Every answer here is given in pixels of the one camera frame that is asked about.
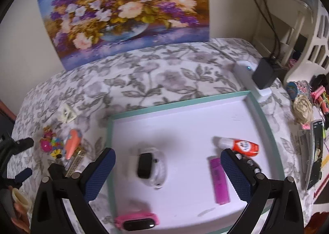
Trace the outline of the pink dog toy figure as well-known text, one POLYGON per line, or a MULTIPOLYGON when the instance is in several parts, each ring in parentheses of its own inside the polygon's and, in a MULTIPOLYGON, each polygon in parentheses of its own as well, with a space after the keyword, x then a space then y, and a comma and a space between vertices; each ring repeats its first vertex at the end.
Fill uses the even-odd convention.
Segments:
POLYGON ((55 137, 56 137, 56 133, 52 130, 50 126, 46 126, 43 128, 43 136, 39 140, 39 143, 41 149, 44 152, 49 153, 52 151, 52 140, 55 137))

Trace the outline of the silver harmonica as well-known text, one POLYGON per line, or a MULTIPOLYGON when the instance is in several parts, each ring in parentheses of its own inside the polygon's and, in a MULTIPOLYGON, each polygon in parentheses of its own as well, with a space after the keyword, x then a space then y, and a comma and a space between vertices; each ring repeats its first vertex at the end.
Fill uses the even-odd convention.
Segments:
POLYGON ((86 150, 78 147, 73 156, 68 160, 67 165, 65 167, 65 177, 71 177, 71 175, 78 168, 79 164, 82 162, 84 156, 86 155, 86 150))

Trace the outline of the orange blue toy pouch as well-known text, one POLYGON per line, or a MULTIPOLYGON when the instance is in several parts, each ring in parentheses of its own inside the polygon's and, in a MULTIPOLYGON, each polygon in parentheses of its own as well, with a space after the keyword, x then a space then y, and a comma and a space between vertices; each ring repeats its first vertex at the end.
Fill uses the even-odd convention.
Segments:
POLYGON ((81 144, 82 134, 77 129, 72 129, 65 143, 65 159, 69 160, 77 147, 81 144))

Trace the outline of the cream hair claw clip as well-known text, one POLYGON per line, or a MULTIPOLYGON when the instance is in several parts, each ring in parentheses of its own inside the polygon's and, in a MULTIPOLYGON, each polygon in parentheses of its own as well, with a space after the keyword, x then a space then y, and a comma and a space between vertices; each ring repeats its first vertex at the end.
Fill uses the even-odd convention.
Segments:
POLYGON ((64 103, 60 109, 59 113, 57 115, 58 121, 61 123, 70 123, 77 117, 77 114, 75 111, 70 107, 67 103, 64 103))

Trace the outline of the purple lighter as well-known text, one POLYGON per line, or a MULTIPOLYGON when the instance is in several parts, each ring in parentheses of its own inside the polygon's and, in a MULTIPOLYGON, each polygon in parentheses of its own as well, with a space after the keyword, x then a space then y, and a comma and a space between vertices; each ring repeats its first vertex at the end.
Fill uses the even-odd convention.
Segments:
POLYGON ((219 205, 230 202, 229 190, 226 183, 226 175, 221 165, 220 158, 210 159, 210 171, 214 186, 215 201, 219 205))

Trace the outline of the red white correction bottle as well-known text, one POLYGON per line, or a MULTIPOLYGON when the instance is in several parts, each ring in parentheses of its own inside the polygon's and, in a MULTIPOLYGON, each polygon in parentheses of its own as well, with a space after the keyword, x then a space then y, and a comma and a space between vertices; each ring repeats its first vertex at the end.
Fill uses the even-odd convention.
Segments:
POLYGON ((242 139, 214 137, 214 145, 219 149, 231 149, 248 157, 255 157, 259 153, 259 146, 253 142, 242 139))

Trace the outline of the pink smart watch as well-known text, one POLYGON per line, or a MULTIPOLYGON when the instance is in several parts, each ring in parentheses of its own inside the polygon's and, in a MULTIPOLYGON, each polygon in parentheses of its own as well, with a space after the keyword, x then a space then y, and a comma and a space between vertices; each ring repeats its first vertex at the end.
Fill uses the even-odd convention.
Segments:
POLYGON ((136 212, 116 217, 114 224, 120 230, 140 231, 159 225, 160 220, 154 213, 136 212))

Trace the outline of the black power adapter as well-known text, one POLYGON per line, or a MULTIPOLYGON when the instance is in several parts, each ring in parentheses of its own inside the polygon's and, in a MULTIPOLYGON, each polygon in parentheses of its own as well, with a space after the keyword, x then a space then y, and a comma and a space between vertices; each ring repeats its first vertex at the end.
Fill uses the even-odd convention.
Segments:
POLYGON ((137 176, 141 179, 149 179, 152 173, 152 153, 142 153, 139 155, 137 176))

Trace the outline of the white earbud case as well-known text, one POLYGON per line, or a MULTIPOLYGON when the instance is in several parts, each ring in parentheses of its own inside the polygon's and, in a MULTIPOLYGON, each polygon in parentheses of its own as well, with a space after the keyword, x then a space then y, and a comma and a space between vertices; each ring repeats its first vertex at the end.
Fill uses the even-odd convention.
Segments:
POLYGON ((132 151, 128 158, 127 176, 130 180, 138 180, 148 187, 160 189, 167 179, 167 163, 165 154, 155 147, 144 147, 132 151), (141 179, 137 176, 137 166, 139 155, 142 153, 152 153, 152 173, 149 179, 141 179))

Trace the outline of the colourful flower hair clips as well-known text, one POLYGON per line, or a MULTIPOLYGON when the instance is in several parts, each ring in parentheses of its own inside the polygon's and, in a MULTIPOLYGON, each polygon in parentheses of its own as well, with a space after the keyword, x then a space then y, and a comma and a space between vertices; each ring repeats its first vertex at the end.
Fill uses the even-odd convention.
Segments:
POLYGON ((63 156, 64 143, 61 138, 53 137, 51 140, 51 153, 50 155, 55 159, 63 156))

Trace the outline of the black toy car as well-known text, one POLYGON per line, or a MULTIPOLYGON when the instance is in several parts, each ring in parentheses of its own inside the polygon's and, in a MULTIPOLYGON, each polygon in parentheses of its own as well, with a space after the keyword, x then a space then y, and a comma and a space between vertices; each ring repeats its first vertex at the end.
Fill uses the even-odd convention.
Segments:
POLYGON ((252 170, 253 173, 257 174, 261 172, 259 165, 250 157, 241 153, 236 153, 235 156, 239 161, 241 161, 244 167, 248 167, 250 170, 252 170))

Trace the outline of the grey floral blanket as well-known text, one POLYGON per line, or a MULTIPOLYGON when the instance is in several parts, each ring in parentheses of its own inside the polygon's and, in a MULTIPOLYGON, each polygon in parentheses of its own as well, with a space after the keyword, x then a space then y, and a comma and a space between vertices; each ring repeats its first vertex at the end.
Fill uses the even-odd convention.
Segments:
MULTIPOLYGON (((105 147, 110 116, 155 105, 245 90, 232 71, 236 62, 258 64, 260 54, 248 41, 216 38, 209 42, 159 45, 109 56, 71 71, 62 71, 38 84, 26 95, 17 115, 12 137, 31 137, 35 145, 9 163, 15 176, 26 167, 33 171, 21 191, 35 201, 41 179, 54 159, 42 152, 38 140, 51 126, 66 138, 71 127, 82 132, 82 146, 90 159, 105 147), (68 104, 77 113, 70 124, 57 120, 68 104)), ((285 176, 298 187, 304 225, 312 216, 314 189, 303 189, 299 125, 291 112, 291 100, 279 79, 272 95, 260 103, 278 145, 285 176)))

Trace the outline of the beige fabric flower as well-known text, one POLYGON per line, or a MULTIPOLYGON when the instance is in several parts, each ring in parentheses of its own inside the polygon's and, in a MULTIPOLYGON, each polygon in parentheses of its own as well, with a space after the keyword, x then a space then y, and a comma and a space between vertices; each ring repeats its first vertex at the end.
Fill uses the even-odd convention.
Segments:
POLYGON ((307 124, 313 120, 313 105, 306 96, 300 95, 295 98, 293 114, 296 121, 301 124, 307 124))

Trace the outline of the floral painting canvas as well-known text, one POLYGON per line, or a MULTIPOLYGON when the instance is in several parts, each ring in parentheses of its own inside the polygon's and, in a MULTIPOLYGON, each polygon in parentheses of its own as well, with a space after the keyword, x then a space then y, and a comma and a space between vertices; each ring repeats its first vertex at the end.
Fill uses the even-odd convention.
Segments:
POLYGON ((66 70, 150 46, 207 41, 209 0, 38 0, 66 70))

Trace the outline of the white shelf furniture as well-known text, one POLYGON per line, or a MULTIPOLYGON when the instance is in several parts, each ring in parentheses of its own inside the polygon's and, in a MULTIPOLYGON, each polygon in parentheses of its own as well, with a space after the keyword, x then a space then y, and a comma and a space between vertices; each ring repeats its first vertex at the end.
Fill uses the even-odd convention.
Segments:
POLYGON ((253 42, 282 67, 283 84, 328 75, 328 8, 324 0, 262 0, 253 42))

